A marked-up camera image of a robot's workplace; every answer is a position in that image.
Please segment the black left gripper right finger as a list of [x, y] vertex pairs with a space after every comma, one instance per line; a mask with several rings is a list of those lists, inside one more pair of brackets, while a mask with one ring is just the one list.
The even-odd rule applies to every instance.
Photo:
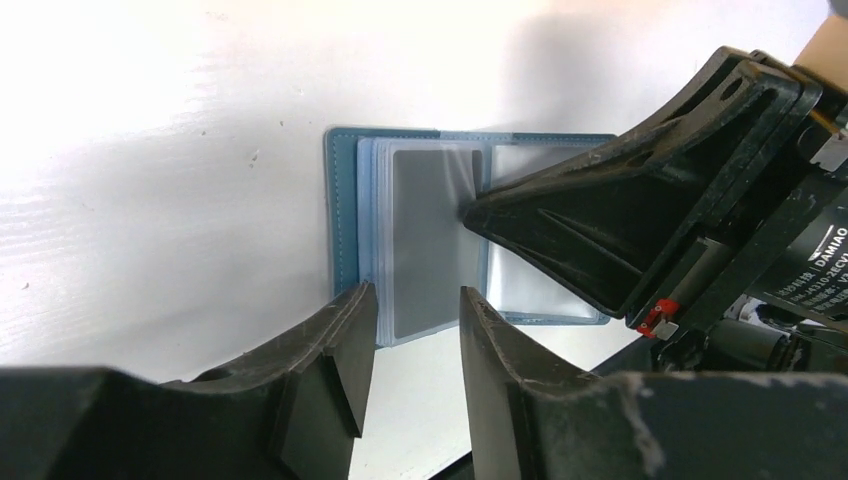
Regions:
[[459, 293], [478, 479], [843, 479], [847, 379], [593, 375]]

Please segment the blue leather card holder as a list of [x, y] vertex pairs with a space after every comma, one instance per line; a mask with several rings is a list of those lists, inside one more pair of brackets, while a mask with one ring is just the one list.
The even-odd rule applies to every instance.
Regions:
[[[603, 144], [603, 134], [459, 132], [333, 127], [324, 137], [333, 290], [360, 283], [376, 288], [375, 344], [393, 347], [393, 154], [398, 150], [478, 149], [483, 154], [476, 196]], [[609, 316], [516, 255], [482, 241], [477, 289], [515, 325], [603, 325]]]

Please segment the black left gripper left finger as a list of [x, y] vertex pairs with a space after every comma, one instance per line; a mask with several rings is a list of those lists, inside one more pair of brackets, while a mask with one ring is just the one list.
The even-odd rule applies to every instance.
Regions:
[[362, 436], [378, 303], [358, 284], [191, 381], [105, 367], [1, 372], [5, 479], [344, 479]]

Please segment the dark grey credit card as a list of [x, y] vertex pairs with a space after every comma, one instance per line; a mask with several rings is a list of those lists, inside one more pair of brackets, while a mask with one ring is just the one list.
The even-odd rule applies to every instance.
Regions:
[[458, 321], [463, 286], [480, 287], [480, 238], [461, 214], [477, 193], [478, 149], [393, 154], [394, 337], [409, 341]]

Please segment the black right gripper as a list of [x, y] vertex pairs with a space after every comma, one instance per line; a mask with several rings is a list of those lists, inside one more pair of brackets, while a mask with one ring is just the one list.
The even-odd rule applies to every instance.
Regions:
[[654, 114], [478, 196], [470, 231], [601, 312], [634, 320], [683, 289], [687, 331], [596, 367], [847, 372], [847, 185], [813, 162], [829, 85], [718, 49]]

